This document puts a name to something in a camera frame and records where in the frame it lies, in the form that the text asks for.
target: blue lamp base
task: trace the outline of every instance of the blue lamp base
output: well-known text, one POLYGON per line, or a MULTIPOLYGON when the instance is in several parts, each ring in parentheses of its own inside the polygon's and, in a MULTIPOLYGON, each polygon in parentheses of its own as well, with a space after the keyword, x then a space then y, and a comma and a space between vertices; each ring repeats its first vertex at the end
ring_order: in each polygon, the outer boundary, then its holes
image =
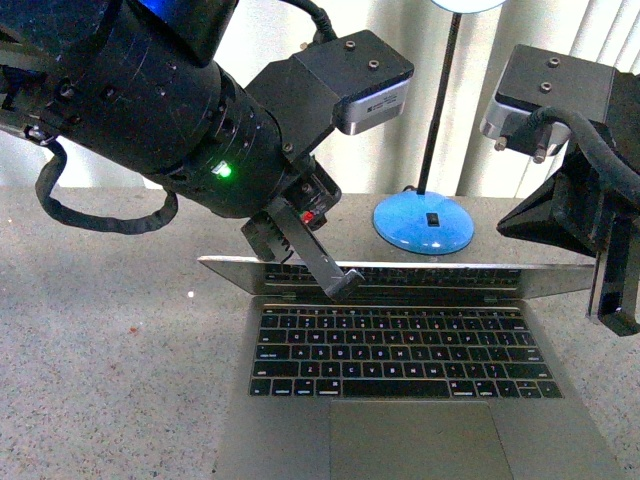
POLYGON ((387 242, 403 250, 444 255, 469 245, 473 220, 453 200, 438 193, 402 192, 380 202, 373 225, 387 242))

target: green led light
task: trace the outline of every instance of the green led light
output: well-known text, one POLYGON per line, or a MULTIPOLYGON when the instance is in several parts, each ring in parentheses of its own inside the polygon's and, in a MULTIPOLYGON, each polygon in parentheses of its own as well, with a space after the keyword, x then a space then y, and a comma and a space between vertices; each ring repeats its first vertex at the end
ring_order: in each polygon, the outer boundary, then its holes
POLYGON ((220 162, 211 170, 211 173, 213 173, 214 175, 218 175, 221 178, 230 177, 232 172, 233 170, 231 170, 231 167, 225 161, 220 162))

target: trackpad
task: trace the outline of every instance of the trackpad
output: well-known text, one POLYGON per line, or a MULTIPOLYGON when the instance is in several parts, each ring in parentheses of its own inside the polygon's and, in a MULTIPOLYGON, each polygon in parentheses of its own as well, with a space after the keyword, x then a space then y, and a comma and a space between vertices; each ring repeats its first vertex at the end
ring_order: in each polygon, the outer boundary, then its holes
POLYGON ((489 406, 334 401, 332 480, 513 479, 489 406))

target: white curtain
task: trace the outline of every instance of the white curtain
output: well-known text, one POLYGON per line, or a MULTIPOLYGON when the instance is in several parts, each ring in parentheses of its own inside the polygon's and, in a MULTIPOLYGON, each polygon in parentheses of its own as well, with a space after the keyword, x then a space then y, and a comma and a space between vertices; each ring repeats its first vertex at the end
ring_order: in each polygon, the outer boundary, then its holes
MULTIPOLYGON (((332 134, 316 151, 345 192, 394 193, 418 181, 451 14, 429 0, 316 0, 339 36, 368 28, 416 65, 405 113, 359 136, 332 134)), ((640 0, 508 0, 465 15, 428 188, 446 195, 526 196, 560 165, 493 151, 478 125, 502 68, 518 43, 640 71, 640 0)), ((271 61, 310 41, 313 24, 276 0, 241 0, 216 61, 246 85, 271 61)), ((0 134, 0 185, 32 185, 45 151, 0 134)), ((62 186, 149 183, 65 142, 62 186)))

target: lamp switch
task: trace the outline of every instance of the lamp switch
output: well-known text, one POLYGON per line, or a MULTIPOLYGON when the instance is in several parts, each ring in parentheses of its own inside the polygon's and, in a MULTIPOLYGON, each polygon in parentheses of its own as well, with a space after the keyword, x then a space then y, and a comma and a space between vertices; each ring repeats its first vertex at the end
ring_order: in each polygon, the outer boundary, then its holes
POLYGON ((438 218, 437 213, 427 213, 427 224, 430 227, 439 227, 440 219, 438 218))

